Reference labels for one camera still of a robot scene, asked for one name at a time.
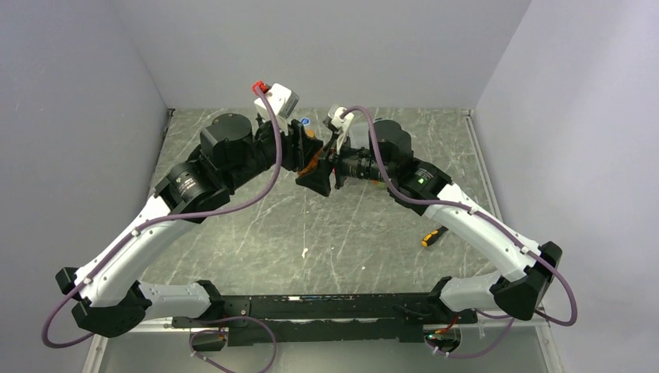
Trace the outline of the orange juice bottle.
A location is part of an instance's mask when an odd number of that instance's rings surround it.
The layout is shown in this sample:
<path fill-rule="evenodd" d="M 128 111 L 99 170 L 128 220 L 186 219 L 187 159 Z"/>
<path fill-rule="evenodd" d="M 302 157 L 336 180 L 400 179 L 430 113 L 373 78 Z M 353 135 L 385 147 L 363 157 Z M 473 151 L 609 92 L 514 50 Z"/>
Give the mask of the orange juice bottle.
<path fill-rule="evenodd" d="M 326 148 L 321 148 L 314 154 L 314 156 L 309 161 L 308 165 L 301 170 L 298 175 L 302 176 L 311 176 L 315 172 L 324 173 L 325 169 L 330 164 L 328 160 L 328 150 Z"/>

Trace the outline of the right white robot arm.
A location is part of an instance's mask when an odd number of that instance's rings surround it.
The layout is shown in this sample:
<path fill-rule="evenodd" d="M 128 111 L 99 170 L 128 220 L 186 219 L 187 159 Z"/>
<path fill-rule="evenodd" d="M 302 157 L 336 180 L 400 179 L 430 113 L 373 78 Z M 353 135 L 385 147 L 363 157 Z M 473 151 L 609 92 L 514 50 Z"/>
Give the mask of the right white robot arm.
<path fill-rule="evenodd" d="M 530 320 L 541 315 L 543 296 L 558 278 L 563 255 L 554 242 L 539 244 L 514 232 L 480 207 L 437 166 L 415 157 L 410 134 L 394 120 L 368 125 L 368 143 L 355 146 L 344 127 L 333 124 L 328 141 L 302 125 L 294 135 L 296 183 L 323 195 L 340 189 L 346 178 L 384 183 L 392 199 L 421 217 L 435 221 L 479 250 L 494 266 L 492 273 L 467 278 L 444 277 L 429 294 L 428 312 L 447 322 L 467 309 L 499 309 Z"/>

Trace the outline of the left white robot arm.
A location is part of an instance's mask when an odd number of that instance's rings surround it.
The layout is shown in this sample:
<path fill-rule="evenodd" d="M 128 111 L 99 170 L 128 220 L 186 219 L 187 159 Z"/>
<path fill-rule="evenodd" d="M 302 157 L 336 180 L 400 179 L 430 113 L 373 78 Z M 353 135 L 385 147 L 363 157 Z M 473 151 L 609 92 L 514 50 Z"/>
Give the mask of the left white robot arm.
<path fill-rule="evenodd" d="M 298 120 L 276 131 L 262 118 L 237 113 L 214 118 L 200 131 L 188 159 L 171 168 L 113 243 L 85 266 L 57 273 L 61 291 L 75 300 L 71 313 L 77 326 L 112 338 L 168 316 L 217 324 L 225 301 L 212 282 L 148 284 L 140 276 L 180 236 L 217 214 L 241 186 L 266 171 L 300 172 L 322 147 Z"/>

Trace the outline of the large clear tea bottle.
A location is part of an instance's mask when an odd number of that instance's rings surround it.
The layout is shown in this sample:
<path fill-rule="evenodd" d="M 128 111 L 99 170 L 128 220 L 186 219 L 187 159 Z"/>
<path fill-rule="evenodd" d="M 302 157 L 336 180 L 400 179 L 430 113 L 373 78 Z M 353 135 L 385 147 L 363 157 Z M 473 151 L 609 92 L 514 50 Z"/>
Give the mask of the large clear tea bottle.
<path fill-rule="evenodd" d="M 383 190 L 386 190 L 386 189 L 387 189 L 387 186 L 386 186 L 386 184 L 385 184 L 384 182 L 373 181 L 372 184 L 373 184 L 375 187 L 379 188 L 379 189 L 383 189 Z"/>

